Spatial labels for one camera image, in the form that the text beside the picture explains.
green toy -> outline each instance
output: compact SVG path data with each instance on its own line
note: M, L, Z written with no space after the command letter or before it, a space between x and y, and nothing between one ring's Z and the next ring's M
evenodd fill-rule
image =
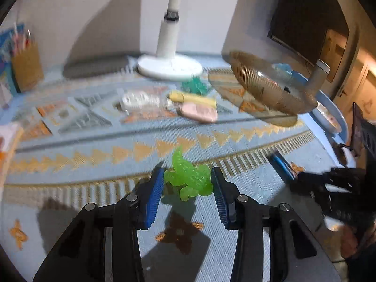
M194 77L188 82L182 82L182 90L198 95L206 95L209 91L208 87L200 80L199 77Z
M210 169L207 165L197 168L183 158L182 148L178 147L172 155L172 166L175 171L164 172L164 182L170 182L173 186L187 185L180 190L180 198L188 201L190 197L197 195L208 196L213 193L213 185L210 180Z

blue object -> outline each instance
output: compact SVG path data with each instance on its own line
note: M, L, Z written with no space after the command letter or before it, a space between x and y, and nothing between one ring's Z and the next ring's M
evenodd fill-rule
M13 82L12 63L0 61L0 82L12 96L18 95Z
M238 187L232 182L227 182L219 167L211 172L211 182L215 203L217 204L219 218L227 230L239 229L239 218L236 213L236 198L240 195Z
M285 71L289 76L292 75L292 67L287 63L274 63L272 67L279 71Z
M269 156L269 161L283 181L292 182L297 175L290 164L282 157L279 151Z
M145 228L146 229L150 228L152 223L155 221L155 217L157 215L158 205L159 205L159 201L161 200L162 191L164 187L163 174L164 174L164 169L160 168L157 171L157 175L156 175L157 178L155 180L154 187L150 194L149 200L146 204L146 215L145 215Z
M24 24L17 25L17 32L19 34L24 33ZM12 36L14 29L9 28L0 33L0 60L8 63L11 62L11 51L12 51Z
M212 183L213 183L214 198L215 198L215 203L217 204L219 218L221 219L221 223L224 224L224 227L227 229L230 225L228 204L225 200L222 187L219 185L218 179L216 177L212 176Z

pencil holder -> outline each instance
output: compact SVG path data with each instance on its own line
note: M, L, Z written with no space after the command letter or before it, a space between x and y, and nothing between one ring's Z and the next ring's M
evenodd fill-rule
M12 68L20 92L31 90L44 79L38 46L35 42L31 42L25 50L12 57Z

green dinosaur toy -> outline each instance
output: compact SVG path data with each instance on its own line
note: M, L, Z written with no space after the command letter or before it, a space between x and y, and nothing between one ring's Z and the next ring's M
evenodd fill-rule
M182 148L178 147L172 155L172 166L175 171L164 172L164 182L170 182L173 186L187 185L180 190L180 198L188 201L190 197L197 195L208 196L213 193L213 185L210 180L210 169L207 165L197 168L183 158Z

lamp base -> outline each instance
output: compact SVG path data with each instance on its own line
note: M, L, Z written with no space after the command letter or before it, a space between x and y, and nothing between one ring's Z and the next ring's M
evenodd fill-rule
M176 54L172 58L142 55L138 70L145 76L163 80L189 80L202 74L202 65L194 59Z

